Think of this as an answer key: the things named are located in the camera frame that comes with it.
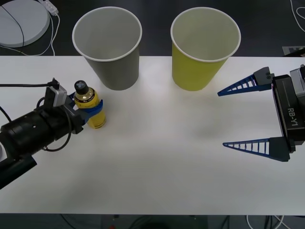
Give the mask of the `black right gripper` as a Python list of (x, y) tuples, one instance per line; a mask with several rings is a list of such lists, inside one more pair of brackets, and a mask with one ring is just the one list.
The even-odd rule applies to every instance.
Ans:
[(225, 142), (224, 147), (280, 162), (290, 160), (290, 152), (305, 141), (305, 118), (289, 75), (276, 76), (264, 67), (217, 93), (218, 96), (266, 91), (272, 88), (284, 137)]

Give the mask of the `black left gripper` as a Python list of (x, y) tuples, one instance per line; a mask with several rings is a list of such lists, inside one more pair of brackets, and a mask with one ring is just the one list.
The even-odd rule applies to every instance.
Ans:
[[(64, 95), (62, 106), (62, 134), (79, 134), (84, 124), (104, 124), (103, 100), (78, 100), (74, 101), (75, 92)], [(69, 105), (76, 105), (74, 110)]]

